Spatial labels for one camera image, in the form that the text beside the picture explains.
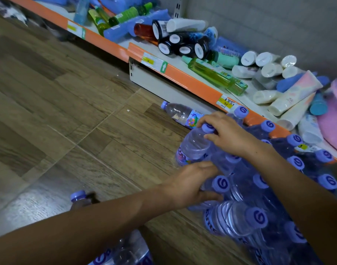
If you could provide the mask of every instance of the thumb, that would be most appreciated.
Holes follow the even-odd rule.
[[[200,191],[199,200],[200,202],[212,201],[212,200],[222,202],[224,200],[224,197],[221,194],[216,193],[215,191]]]
[[[210,140],[211,142],[213,142],[215,145],[219,139],[218,135],[215,134],[205,134],[204,138],[206,138],[207,140]]]

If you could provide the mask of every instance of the price tag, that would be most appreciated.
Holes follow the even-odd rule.
[[[74,23],[73,21],[68,20],[67,30],[76,36],[85,39],[85,29]]]
[[[166,72],[168,65],[166,61],[163,61],[162,59],[159,59],[158,57],[150,55],[146,52],[144,52],[141,63],[161,73]]]
[[[228,98],[226,95],[222,95],[221,98],[216,102],[225,111],[230,112],[232,107],[236,104],[232,99]]]
[[[303,143],[297,147],[295,147],[296,151],[301,151],[301,152],[315,152],[317,150],[321,150],[322,148],[316,146],[316,145],[310,145],[308,143]]]

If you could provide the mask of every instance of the wooden floor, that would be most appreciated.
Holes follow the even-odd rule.
[[[0,17],[0,235],[69,210],[74,191],[108,200],[169,177],[188,130],[161,103],[127,63]],[[248,263],[186,209],[141,231],[157,264]]]

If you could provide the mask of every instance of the person's left hand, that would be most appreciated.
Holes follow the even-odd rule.
[[[181,209],[210,200],[224,200],[213,191],[201,191],[200,187],[208,178],[217,176],[219,170],[212,162],[198,162],[179,169],[159,185],[172,199],[172,208]]]

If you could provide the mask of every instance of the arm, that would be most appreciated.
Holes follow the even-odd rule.
[[[211,162],[187,165],[164,183],[145,191],[22,227],[0,237],[0,264],[88,264],[133,229],[171,210],[207,200],[200,191],[218,169]]]
[[[218,131],[204,137],[224,151],[248,160],[282,202],[317,255],[337,264],[337,199],[284,160],[273,147],[244,131],[232,118],[216,112],[202,117]]]

